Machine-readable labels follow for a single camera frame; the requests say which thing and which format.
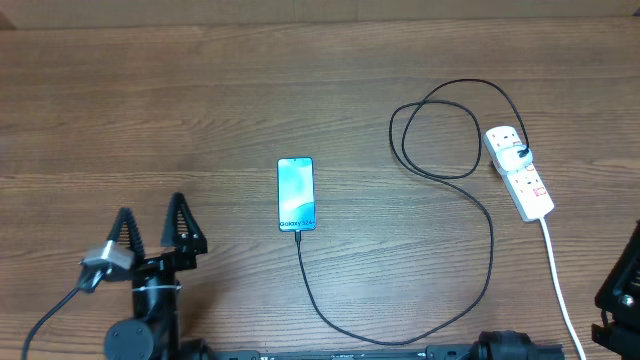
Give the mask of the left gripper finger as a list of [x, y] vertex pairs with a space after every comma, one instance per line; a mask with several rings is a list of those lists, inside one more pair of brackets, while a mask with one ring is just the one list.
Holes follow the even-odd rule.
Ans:
[[208, 252], [206, 237], [183, 193], [176, 192], [170, 199], [160, 244], [181, 253], [200, 255]]
[[132, 251], [135, 260], [145, 259], [144, 244], [130, 208], [122, 207], [119, 210], [107, 240]]

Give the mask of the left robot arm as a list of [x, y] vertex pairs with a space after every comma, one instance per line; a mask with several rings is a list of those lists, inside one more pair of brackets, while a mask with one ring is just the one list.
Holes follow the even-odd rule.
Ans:
[[193, 217], [185, 196], [176, 192], [168, 205], [161, 245], [170, 250], [155, 257], [145, 255], [133, 212], [121, 208], [107, 237], [133, 254], [127, 270], [114, 269], [105, 279], [129, 281], [133, 316], [107, 332], [104, 353], [108, 359], [212, 359], [214, 352], [203, 339], [183, 341], [180, 335], [176, 274], [197, 268], [197, 257], [208, 252], [204, 233]]

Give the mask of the Samsung Galaxy smartphone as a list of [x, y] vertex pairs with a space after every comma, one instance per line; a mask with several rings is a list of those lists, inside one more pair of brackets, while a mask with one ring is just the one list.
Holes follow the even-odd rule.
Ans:
[[278, 222], [282, 232], [316, 228], [314, 165], [311, 157], [277, 162]]

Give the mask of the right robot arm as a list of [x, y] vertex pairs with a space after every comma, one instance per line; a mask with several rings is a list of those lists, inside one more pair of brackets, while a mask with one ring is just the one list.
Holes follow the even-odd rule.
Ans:
[[594, 302], [603, 324], [591, 326], [592, 340], [622, 360], [639, 360], [639, 225]]

